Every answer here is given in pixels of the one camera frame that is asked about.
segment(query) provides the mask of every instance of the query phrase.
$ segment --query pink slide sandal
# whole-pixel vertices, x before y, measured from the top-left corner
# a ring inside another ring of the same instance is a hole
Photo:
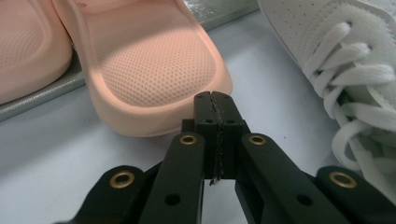
[[[53,3],[96,112],[117,133],[170,133],[192,118],[195,94],[232,90],[218,50],[182,0]]]
[[[0,104],[60,77],[72,46],[51,0],[0,1]]]

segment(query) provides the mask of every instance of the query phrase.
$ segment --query screw hole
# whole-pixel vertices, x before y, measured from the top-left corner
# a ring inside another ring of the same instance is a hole
[[[354,189],[358,186],[358,183],[352,176],[341,172],[331,172],[329,178],[336,185],[346,189]]]
[[[123,189],[134,182],[134,174],[129,171],[120,171],[110,179],[110,186],[113,189]]]
[[[299,194],[296,197],[297,202],[305,206],[311,206],[313,204],[312,199],[306,195]]]
[[[267,140],[261,136],[258,135],[252,135],[249,137],[248,139],[250,141],[250,143],[253,143],[254,145],[264,145]]]
[[[175,206],[180,203],[180,196],[177,194],[169,194],[165,197],[165,203],[169,206]]]
[[[192,145],[197,142],[197,138],[193,135],[184,135],[180,138],[180,142],[184,145]]]

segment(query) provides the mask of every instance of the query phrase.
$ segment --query sneaker upper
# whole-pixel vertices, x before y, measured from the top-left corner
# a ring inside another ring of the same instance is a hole
[[[332,149],[396,203],[396,2],[258,0],[341,129]],[[355,159],[346,155],[350,146]]]

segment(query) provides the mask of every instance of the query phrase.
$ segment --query shoe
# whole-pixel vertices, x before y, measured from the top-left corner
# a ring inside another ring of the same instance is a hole
[[[258,0],[341,128],[335,157],[396,204],[396,2]],[[351,150],[354,158],[347,155]]]
[[[49,85],[71,62],[51,0],[0,1],[0,31],[0,105]]]
[[[231,93],[230,74],[183,0],[53,0],[99,118],[153,136],[193,117],[193,96]]]

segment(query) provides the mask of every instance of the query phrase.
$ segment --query white floor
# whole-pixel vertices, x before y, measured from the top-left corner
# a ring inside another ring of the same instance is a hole
[[[233,94],[254,133],[271,136],[305,172],[337,164],[338,129],[260,12],[209,32],[233,76]],[[71,219],[99,177],[119,165],[147,170],[173,134],[133,138],[97,117],[85,87],[0,123],[0,223]],[[233,181],[205,186],[203,223],[247,223]]]

